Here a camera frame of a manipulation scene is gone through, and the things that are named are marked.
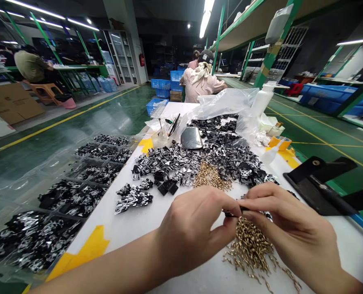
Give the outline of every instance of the olive shirt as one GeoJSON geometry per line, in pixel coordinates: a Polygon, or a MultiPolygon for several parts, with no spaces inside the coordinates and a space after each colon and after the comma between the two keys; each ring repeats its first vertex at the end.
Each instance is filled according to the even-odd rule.
{"type": "Polygon", "coordinates": [[[14,60],[21,75],[29,82],[40,82],[45,78],[44,70],[49,65],[37,55],[21,50],[15,53],[14,60]]]}

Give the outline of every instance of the pink shirt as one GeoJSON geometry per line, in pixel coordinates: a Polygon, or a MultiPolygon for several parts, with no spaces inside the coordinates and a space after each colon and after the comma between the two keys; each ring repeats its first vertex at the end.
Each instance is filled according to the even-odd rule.
{"type": "Polygon", "coordinates": [[[180,83],[185,83],[185,102],[199,103],[199,95],[212,95],[221,92],[225,88],[225,81],[217,80],[216,76],[201,78],[195,84],[192,84],[195,78],[195,76],[191,75],[193,71],[193,69],[187,68],[180,79],[180,83]]]}
{"type": "Polygon", "coordinates": [[[188,63],[188,67],[187,68],[192,68],[192,69],[196,69],[196,64],[197,64],[197,59],[193,60],[193,61],[190,61],[188,63]]]}

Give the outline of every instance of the red fire extinguisher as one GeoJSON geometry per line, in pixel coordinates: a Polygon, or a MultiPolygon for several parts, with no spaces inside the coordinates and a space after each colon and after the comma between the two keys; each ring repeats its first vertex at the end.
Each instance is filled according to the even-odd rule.
{"type": "Polygon", "coordinates": [[[140,66],[145,66],[145,57],[143,54],[139,54],[140,66]]]}

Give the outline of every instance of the white bottle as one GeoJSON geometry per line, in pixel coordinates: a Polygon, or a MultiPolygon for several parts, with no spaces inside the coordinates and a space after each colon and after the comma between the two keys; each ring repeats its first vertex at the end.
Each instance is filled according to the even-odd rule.
{"type": "Polygon", "coordinates": [[[260,118],[271,98],[273,97],[276,85],[276,82],[268,82],[263,84],[263,89],[256,94],[256,98],[251,106],[251,110],[252,114],[257,118],[260,118]]]}
{"type": "Polygon", "coordinates": [[[282,145],[282,143],[285,141],[286,138],[283,138],[276,146],[272,147],[270,150],[263,153],[263,155],[260,157],[260,160],[265,165],[270,165],[273,160],[275,159],[276,154],[278,153],[279,146],[282,145]]]}

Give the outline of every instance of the black tool holder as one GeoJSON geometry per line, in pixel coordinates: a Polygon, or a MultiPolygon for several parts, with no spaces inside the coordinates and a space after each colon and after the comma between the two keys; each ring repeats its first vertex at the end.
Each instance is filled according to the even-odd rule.
{"type": "Polygon", "coordinates": [[[283,176],[305,202],[320,215],[348,216],[363,210],[363,190],[342,197],[325,182],[356,167],[357,164],[346,157],[327,163],[317,156],[312,156],[292,172],[284,173],[283,176]]]}

